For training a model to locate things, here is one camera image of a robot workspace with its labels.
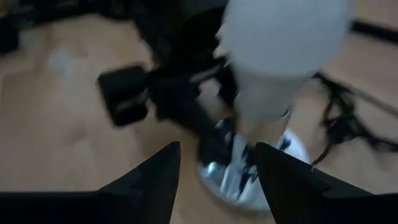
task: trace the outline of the metal base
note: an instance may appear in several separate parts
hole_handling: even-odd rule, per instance
[[[216,127],[220,128],[223,125],[223,121],[220,121]],[[225,136],[226,142],[229,141],[230,136],[230,134]],[[304,145],[292,130],[287,129],[283,138],[285,143],[290,143],[290,145],[285,144],[284,152],[301,161],[310,163]],[[217,162],[212,162],[204,167],[199,162],[197,166],[199,177],[203,185],[224,202],[245,210],[268,212],[270,208],[257,177],[256,166],[253,165],[248,168],[246,160],[243,159],[245,147],[245,140],[242,136],[236,135],[231,163],[225,167],[217,164]],[[250,178],[248,178],[246,184],[242,184],[242,176],[247,174],[250,175]]]

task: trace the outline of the black cable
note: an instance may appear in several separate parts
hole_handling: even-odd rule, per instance
[[[355,115],[354,96],[363,97],[376,106],[383,105],[384,109],[390,114],[397,115],[398,112],[391,106],[375,100],[373,97],[364,94],[357,94],[349,88],[327,79],[323,74],[317,73],[313,78],[317,78],[327,88],[329,93],[329,103],[323,112],[321,125],[326,127],[327,146],[321,156],[312,162],[313,165],[318,164],[329,154],[333,146],[341,144],[354,138],[363,138],[366,142],[377,151],[398,152],[398,143],[388,139],[380,138],[371,133],[360,122]],[[337,106],[340,115],[334,118],[330,117],[330,111],[333,106]]]

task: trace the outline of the black wire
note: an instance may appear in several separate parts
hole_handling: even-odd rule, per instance
[[[385,105],[375,100],[369,95],[364,95],[363,93],[358,94],[358,92],[354,93],[349,88],[327,79],[321,73],[317,73],[316,75],[314,75],[313,78],[319,79],[321,83],[327,88],[329,93],[329,103],[323,112],[323,117],[321,121],[321,125],[326,127],[328,143],[325,150],[318,157],[318,159],[312,162],[313,165],[316,165],[324,160],[324,158],[326,158],[333,146],[358,137],[365,139],[365,141],[374,150],[384,152],[398,152],[398,144],[396,142],[375,136],[368,130],[368,128],[366,128],[362,124],[362,122],[360,122],[360,120],[354,113],[355,104],[353,101],[353,97],[363,97],[365,98],[365,100],[376,106],[382,105],[383,107],[381,107],[381,109],[392,115],[398,114],[396,110],[392,109],[392,107],[389,105]],[[340,111],[340,115],[334,118],[330,118],[330,111],[334,106],[337,106]]]

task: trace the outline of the white bulb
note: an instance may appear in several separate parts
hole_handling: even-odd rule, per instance
[[[239,115],[278,120],[337,55],[350,20],[347,0],[229,0],[222,42],[239,86]]]

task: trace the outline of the wooden floor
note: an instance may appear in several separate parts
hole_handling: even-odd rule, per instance
[[[170,122],[158,123],[153,106],[141,123],[112,127],[96,87],[98,75],[142,62],[150,53],[129,23],[87,15],[26,30],[22,46],[0,58],[0,190],[91,190],[122,176],[171,141],[182,145],[180,185],[171,223],[264,223],[231,211],[204,191],[195,173],[198,139]],[[325,70],[398,108],[398,48],[359,35],[348,37],[339,59]],[[201,102],[225,114],[217,86],[203,86]],[[312,158],[325,146],[318,127],[326,93],[310,82],[300,94],[290,127]],[[398,120],[358,100],[358,113],[376,133],[398,141]],[[375,194],[398,191],[398,155],[372,151],[362,140],[336,147],[319,169]]]

